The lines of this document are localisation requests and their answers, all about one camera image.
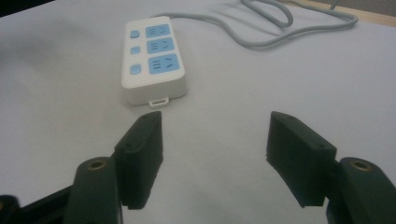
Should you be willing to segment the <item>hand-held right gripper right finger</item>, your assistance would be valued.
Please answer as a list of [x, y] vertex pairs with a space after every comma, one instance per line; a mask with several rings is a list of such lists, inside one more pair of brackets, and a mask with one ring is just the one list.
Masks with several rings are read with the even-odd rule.
[[329, 224], [396, 224], [396, 187], [385, 173], [336, 152], [299, 119], [271, 113], [266, 158], [301, 207], [326, 205]]

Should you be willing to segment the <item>white blue power strip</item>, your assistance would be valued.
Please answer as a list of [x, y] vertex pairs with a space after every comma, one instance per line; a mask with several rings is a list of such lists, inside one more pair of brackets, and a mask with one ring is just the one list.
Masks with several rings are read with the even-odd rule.
[[186, 70], [169, 17], [126, 24], [121, 86], [131, 105], [151, 108], [187, 93]]

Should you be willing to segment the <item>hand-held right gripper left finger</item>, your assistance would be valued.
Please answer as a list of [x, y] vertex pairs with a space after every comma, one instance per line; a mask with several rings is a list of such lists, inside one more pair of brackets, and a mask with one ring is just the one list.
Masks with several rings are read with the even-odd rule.
[[145, 207], [162, 162], [162, 113], [156, 111], [138, 118], [111, 156], [77, 168], [63, 224], [122, 224], [123, 207]]

